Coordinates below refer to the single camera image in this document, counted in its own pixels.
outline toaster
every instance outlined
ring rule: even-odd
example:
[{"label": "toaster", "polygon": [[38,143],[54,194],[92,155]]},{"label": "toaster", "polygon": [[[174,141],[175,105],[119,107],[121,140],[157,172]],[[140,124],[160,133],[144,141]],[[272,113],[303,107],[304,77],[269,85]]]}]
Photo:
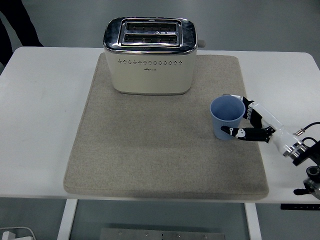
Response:
[{"label": "toaster", "polygon": [[184,94],[193,79],[197,41],[187,19],[113,19],[103,37],[113,87],[125,94]]}]

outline white table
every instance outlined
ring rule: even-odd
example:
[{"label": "white table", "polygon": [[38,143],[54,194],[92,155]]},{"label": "white table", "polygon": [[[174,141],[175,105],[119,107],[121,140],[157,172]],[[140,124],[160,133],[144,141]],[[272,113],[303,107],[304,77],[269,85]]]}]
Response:
[{"label": "white table", "polygon": [[[103,48],[22,47],[0,76],[0,197],[117,199],[65,192],[63,178]],[[239,59],[249,99],[263,104],[292,132],[320,121],[320,71],[307,53],[205,51]],[[303,135],[320,138],[320,127]],[[257,203],[319,204],[303,188],[300,166],[273,144],[259,143],[269,194]]]}]

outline blue cup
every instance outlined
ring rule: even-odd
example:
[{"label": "blue cup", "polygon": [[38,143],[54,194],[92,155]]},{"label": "blue cup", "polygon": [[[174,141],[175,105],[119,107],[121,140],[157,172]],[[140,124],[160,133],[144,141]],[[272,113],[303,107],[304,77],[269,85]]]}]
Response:
[{"label": "blue cup", "polygon": [[230,140],[233,136],[221,130],[222,126],[237,128],[245,114],[246,107],[238,98],[222,95],[211,102],[210,113],[214,135],[220,140]]}]

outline robotic hand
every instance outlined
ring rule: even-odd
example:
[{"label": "robotic hand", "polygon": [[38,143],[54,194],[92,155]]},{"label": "robotic hand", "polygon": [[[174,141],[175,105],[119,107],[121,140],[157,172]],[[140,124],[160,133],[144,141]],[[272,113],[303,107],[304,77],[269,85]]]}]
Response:
[{"label": "robotic hand", "polygon": [[[222,126],[221,130],[239,140],[274,143],[283,156],[293,159],[295,166],[310,158],[317,166],[307,168],[308,178],[303,181],[305,189],[296,189],[293,192],[296,195],[312,194],[320,200],[320,141],[316,141],[312,137],[304,139],[299,137],[306,129],[315,124],[320,124],[320,122],[311,123],[292,134],[258,102],[248,100],[244,96],[232,96],[244,103],[245,112],[243,118],[249,120],[253,127],[232,128]],[[313,140],[315,144],[311,147],[306,146],[304,144],[306,139]]]}]

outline black pants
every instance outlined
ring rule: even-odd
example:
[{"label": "black pants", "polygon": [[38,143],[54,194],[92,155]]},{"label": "black pants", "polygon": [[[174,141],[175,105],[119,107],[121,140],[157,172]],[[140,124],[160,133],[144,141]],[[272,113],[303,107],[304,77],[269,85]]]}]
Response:
[{"label": "black pants", "polygon": [[[0,12],[15,30],[21,44],[29,47],[43,47],[30,17],[21,0],[0,0]],[[6,65],[12,54],[12,45],[8,32],[0,20],[0,62]]]}]

